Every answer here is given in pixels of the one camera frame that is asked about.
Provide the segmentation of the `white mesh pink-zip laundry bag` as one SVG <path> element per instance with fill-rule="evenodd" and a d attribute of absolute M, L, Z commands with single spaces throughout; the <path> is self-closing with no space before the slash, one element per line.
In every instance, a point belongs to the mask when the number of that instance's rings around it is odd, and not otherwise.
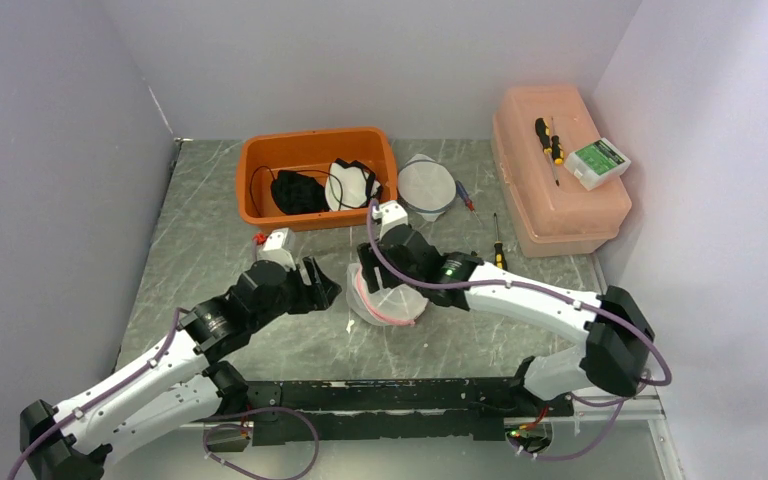
<path fill-rule="evenodd" d="M 347 267 L 346 298 L 349 308 L 375 326 L 413 326 L 429 301 L 407 285 L 371 293 L 359 263 Z"/>

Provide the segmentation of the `white mesh blue-zip laundry bag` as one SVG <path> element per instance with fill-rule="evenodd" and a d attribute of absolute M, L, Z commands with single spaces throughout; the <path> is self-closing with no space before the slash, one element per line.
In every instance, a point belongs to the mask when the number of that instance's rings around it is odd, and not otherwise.
<path fill-rule="evenodd" d="M 415 154 L 399 171 L 398 196 L 425 221 L 435 222 L 455 202 L 455 179 L 440 162 Z"/>

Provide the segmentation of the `black white bra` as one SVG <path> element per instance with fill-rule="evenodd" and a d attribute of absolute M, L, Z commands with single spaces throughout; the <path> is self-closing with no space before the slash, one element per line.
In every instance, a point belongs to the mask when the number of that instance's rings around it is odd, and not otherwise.
<path fill-rule="evenodd" d="M 262 201 L 255 197 L 255 182 L 266 175 L 265 191 L 283 215 L 321 214 L 366 208 L 372 200 L 380 200 L 383 183 L 378 175 L 360 161 L 335 159 L 326 169 L 276 170 L 268 166 L 254 169 L 248 184 L 248 195 L 256 213 Z"/>

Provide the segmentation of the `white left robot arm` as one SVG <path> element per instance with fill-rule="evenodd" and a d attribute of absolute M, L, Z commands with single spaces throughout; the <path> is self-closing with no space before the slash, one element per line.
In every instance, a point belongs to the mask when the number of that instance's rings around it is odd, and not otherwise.
<path fill-rule="evenodd" d="M 263 409 L 225 358 L 273 320 L 334 303 L 341 287 L 313 258 L 302 263 L 254 262 L 225 293 L 177 308 L 167 334 L 105 380 L 55 405 L 28 405 L 8 476 L 27 465 L 37 479 L 99 479 L 105 464 L 182 424 Z"/>

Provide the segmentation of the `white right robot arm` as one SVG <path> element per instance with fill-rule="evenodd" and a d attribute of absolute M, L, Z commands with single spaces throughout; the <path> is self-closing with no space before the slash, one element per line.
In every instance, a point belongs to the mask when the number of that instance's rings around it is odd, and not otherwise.
<path fill-rule="evenodd" d="M 632 397 L 646 382 L 655 334 L 623 288 L 596 293 L 529 280 L 475 255 L 441 253 L 407 225 L 360 244 L 357 253 L 372 292 L 407 286 L 436 306 L 502 315 L 569 341 L 564 351 L 526 361 L 518 374 L 511 401 L 524 415 L 581 388 Z"/>

